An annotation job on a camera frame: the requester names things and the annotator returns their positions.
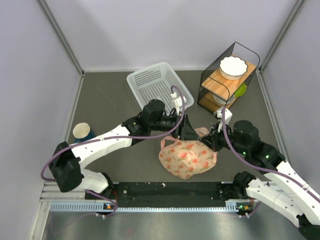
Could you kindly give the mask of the floral mesh laundry bag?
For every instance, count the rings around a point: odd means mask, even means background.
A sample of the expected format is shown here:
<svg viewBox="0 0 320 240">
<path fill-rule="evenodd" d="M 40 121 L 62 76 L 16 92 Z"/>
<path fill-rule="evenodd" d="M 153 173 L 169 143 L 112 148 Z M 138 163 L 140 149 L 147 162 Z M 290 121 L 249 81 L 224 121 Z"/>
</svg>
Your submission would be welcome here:
<svg viewBox="0 0 320 240">
<path fill-rule="evenodd" d="M 187 180 L 215 167 L 218 153 L 200 141 L 179 140 L 166 136 L 160 142 L 158 158 L 168 172 Z"/>
</svg>

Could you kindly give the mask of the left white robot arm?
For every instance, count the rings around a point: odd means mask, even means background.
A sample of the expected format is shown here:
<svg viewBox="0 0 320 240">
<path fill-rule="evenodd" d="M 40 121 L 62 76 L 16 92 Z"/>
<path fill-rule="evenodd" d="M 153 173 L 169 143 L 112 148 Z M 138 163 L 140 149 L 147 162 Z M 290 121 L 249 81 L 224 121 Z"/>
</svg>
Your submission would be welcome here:
<svg viewBox="0 0 320 240">
<path fill-rule="evenodd" d="M 72 145 L 65 141 L 58 144 L 48 168 L 62 193 L 82 188 L 109 198 L 114 191 L 110 177 L 103 172 L 90 171 L 86 166 L 109 153 L 151 138 L 152 131 L 169 133 L 179 140 L 200 139 L 186 113 L 173 109 L 166 115 L 165 104 L 152 99 L 137 116 L 105 134 Z"/>
</svg>

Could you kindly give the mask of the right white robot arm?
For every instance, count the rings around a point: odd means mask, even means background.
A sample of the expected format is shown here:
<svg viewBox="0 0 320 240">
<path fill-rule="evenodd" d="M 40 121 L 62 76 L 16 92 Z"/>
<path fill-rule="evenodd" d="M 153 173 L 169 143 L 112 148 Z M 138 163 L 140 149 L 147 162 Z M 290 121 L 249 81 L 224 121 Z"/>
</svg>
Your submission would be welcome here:
<svg viewBox="0 0 320 240">
<path fill-rule="evenodd" d="M 237 121 L 233 128 L 221 121 L 200 141 L 216 152 L 223 148 L 231 150 L 283 191 L 279 193 L 252 174 L 242 172 L 233 181 L 237 197 L 251 197 L 269 206 L 293 223 L 307 240 L 320 238 L 320 195 L 280 151 L 261 140 L 259 130 L 250 121 Z"/>
</svg>

